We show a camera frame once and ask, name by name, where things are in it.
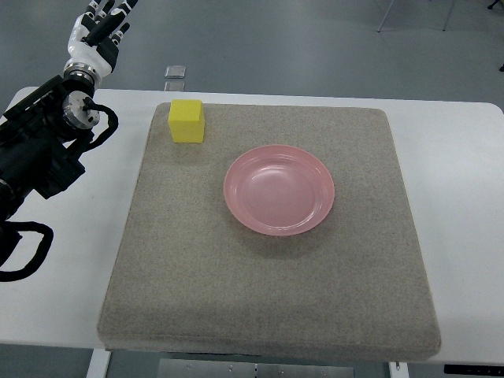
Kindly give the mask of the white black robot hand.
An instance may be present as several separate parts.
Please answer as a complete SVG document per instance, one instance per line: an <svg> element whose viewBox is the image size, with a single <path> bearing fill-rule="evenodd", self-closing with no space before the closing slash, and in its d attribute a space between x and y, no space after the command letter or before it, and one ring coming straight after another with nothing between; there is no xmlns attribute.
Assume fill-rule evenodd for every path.
<svg viewBox="0 0 504 378"><path fill-rule="evenodd" d="M136 1L89 2L69 36L65 77L81 77L94 89L101 86L115 69L119 44L130 28L125 19L136 4Z"/></svg>

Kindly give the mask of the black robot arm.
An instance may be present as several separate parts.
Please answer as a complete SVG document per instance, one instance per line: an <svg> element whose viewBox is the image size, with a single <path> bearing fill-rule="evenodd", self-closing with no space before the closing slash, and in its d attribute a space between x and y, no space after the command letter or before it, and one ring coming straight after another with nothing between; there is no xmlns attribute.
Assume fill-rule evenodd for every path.
<svg viewBox="0 0 504 378"><path fill-rule="evenodd" d="M23 233L42 238L31 260L17 271L2 271L3 282L35 273L48 255L53 230L10 218L32 192L43 198L68 189L85 168L83 153L101 146L118 128L117 115L93 100L83 80L55 76L4 113L1 125L1 262L6 263Z"/></svg>

